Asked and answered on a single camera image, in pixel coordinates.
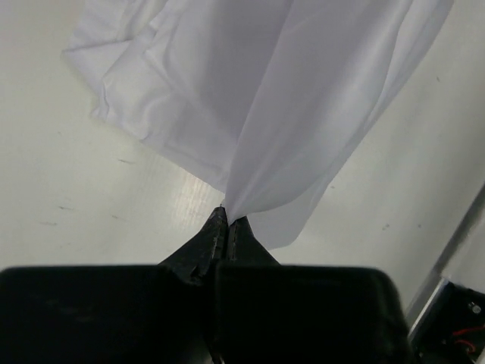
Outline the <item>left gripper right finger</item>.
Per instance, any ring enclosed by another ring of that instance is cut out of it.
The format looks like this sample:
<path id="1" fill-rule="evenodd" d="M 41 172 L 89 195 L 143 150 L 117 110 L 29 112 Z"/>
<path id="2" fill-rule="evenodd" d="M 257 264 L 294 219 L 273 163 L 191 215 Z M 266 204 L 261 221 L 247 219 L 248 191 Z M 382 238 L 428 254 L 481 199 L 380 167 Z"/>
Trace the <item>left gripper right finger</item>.
<path id="1" fill-rule="evenodd" d="M 413 363 L 390 277 L 375 268 L 281 265 L 246 218 L 214 270 L 214 350 L 225 363 Z"/>

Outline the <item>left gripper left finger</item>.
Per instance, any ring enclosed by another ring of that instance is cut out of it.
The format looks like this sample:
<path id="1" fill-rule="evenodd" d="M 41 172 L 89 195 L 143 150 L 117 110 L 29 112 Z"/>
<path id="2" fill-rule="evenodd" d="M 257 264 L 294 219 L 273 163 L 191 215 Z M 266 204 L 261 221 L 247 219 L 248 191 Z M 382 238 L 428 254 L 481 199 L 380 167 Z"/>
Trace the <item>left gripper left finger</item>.
<path id="1" fill-rule="evenodd" d="M 156 265 L 22 266 L 1 273 L 3 363 L 213 363 L 204 295 L 223 208 Z"/>

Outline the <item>white long sleeve shirt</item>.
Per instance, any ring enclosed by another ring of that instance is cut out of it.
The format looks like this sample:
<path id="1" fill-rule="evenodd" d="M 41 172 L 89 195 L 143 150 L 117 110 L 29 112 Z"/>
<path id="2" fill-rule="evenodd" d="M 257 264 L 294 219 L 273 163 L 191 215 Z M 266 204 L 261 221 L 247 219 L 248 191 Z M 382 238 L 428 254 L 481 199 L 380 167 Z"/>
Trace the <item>white long sleeve shirt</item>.
<path id="1" fill-rule="evenodd" d="M 94 115 L 290 245 L 436 39 L 450 1 L 88 1 L 64 57 Z"/>

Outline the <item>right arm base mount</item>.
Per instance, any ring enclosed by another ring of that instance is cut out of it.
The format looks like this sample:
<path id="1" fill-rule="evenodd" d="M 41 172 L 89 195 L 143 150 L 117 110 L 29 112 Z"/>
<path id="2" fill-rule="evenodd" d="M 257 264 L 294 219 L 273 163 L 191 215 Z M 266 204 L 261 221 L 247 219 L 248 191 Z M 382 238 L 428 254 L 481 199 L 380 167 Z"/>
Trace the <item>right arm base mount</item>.
<path id="1" fill-rule="evenodd" d="M 484 358 L 484 294 L 440 276 L 408 308 L 416 363 L 479 363 Z"/>

